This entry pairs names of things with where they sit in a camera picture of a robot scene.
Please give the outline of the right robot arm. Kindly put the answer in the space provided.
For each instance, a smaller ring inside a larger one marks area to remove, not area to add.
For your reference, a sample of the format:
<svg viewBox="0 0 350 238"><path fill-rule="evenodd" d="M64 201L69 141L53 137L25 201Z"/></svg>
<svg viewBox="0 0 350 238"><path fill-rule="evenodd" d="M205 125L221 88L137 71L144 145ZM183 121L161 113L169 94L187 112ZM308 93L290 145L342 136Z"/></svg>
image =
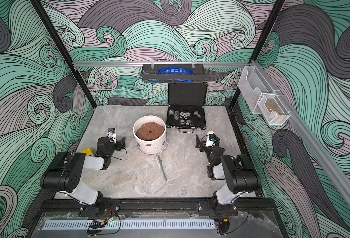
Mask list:
<svg viewBox="0 0 350 238"><path fill-rule="evenodd" d="M223 217L238 215L234 202L246 193L261 188L261 180L254 165L246 154L225 155L220 147L220 138L213 132L200 138L196 136L195 148L207 157L207 175L213 181L224 181L222 188L213 193L211 198L198 202L200 216Z"/></svg>

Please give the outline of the green scrub brush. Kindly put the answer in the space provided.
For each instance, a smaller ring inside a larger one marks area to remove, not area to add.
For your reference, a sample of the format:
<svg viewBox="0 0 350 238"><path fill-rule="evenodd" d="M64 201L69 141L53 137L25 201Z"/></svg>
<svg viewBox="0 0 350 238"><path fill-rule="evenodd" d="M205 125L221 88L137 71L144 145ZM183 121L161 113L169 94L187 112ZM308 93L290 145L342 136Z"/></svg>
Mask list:
<svg viewBox="0 0 350 238"><path fill-rule="evenodd" d="M162 175L163 175L163 177L164 177L164 180L165 180L165 181L168 181L167 176L166 176L166 174L165 174L165 170L164 170L163 165L162 165L162 161L161 161L160 156L159 156L159 155L156 155L155 158L156 158L156 161L157 161L157 165L158 165L159 169L160 169L161 172L162 172Z"/></svg>

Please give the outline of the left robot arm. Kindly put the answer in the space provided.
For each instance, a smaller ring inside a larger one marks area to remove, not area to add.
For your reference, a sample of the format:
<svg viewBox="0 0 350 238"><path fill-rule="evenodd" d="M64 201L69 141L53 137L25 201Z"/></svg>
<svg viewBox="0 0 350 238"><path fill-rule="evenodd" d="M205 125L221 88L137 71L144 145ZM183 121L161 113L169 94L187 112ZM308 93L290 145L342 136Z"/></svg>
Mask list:
<svg viewBox="0 0 350 238"><path fill-rule="evenodd" d="M59 152L43 173L40 186L72 198L93 216L101 216L109 211L108 205L100 191L91 188L81 179L82 172L106 170L114 152L125 149L125 136L120 140L107 136L98 139L95 156L85 152Z"/></svg>

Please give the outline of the white ceramic pot with mud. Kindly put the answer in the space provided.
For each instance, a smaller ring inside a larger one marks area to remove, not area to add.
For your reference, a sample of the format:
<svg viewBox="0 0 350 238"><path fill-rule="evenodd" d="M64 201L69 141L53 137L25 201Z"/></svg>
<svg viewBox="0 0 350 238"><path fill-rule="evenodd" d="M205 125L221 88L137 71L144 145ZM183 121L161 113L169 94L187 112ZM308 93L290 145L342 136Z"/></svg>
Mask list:
<svg viewBox="0 0 350 238"><path fill-rule="evenodd" d="M157 116L144 116L133 126L137 149L146 155L163 152L168 144L165 122Z"/></svg>

